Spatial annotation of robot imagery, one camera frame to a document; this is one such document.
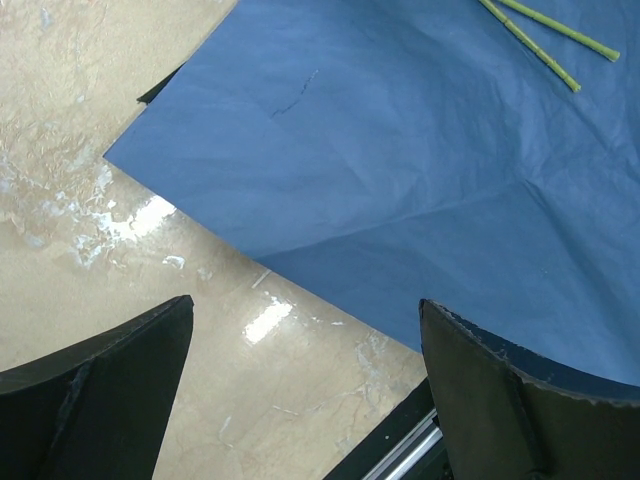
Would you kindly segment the blue wrapping paper sheet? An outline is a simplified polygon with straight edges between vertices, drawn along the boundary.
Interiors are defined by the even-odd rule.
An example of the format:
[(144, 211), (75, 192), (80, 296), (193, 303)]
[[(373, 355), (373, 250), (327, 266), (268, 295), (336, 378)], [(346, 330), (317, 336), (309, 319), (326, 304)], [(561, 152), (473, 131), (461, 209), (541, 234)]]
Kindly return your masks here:
[(241, 1), (107, 151), (234, 248), (418, 349), (435, 300), (639, 381), (639, 5), (537, 1), (572, 92), (477, 1)]

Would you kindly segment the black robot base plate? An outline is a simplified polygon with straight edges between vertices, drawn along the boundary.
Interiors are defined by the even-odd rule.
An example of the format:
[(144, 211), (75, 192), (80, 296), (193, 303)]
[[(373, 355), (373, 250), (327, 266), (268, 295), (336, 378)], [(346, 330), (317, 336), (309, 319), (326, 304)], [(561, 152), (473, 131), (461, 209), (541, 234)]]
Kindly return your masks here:
[[(365, 480), (364, 476), (383, 460), (406, 436), (421, 424), (432, 422), (439, 428), (429, 381), (423, 380), (391, 413), (371, 431), (326, 476), (326, 480)], [(453, 473), (443, 435), (402, 479), (451, 479)]]

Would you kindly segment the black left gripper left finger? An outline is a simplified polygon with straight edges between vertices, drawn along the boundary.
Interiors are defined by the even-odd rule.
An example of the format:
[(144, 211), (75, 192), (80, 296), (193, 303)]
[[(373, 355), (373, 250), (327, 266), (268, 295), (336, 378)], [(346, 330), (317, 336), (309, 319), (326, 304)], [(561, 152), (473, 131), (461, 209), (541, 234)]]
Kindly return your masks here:
[(1, 374), (4, 479), (150, 479), (193, 333), (174, 297)]

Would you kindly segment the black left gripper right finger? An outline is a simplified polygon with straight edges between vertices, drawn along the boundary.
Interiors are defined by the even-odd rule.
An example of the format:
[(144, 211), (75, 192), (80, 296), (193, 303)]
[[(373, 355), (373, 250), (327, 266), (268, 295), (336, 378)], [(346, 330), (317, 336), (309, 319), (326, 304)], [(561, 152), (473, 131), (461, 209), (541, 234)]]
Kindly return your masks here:
[(457, 479), (636, 479), (639, 389), (419, 305), (422, 354)]

